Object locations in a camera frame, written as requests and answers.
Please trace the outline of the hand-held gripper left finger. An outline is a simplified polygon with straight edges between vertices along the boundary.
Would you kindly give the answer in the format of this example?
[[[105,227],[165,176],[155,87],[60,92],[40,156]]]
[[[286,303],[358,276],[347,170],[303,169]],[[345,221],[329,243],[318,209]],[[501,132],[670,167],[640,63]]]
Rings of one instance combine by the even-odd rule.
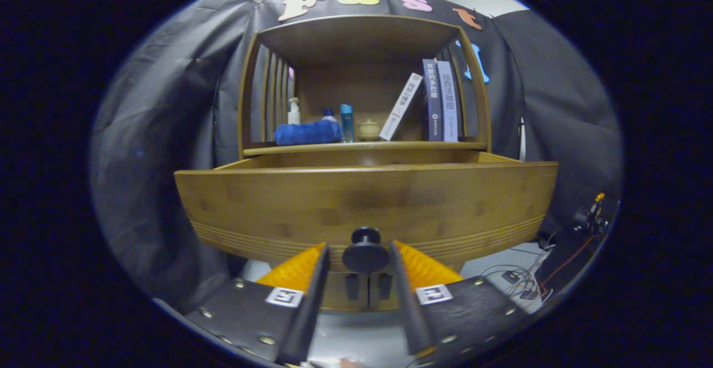
[[[299,366],[310,351],[329,251],[326,243],[319,243],[260,280],[234,279],[187,314],[187,320],[262,364]]]

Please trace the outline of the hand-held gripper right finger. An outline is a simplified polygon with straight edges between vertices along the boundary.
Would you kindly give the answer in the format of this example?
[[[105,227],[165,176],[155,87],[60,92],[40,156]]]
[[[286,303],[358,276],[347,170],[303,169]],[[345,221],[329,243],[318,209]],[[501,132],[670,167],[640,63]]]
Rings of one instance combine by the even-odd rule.
[[[395,294],[413,357],[479,357],[530,315],[483,276],[461,278],[407,244],[390,246]]]

